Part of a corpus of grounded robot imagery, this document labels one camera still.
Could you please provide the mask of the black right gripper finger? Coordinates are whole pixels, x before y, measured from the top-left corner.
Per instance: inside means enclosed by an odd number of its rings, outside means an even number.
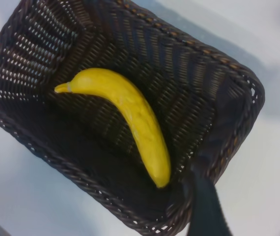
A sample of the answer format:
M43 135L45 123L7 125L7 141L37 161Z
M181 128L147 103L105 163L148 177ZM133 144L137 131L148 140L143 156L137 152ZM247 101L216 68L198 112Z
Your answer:
M215 185L205 171L206 162L192 154L182 179L184 197L191 209L187 235L231 236Z

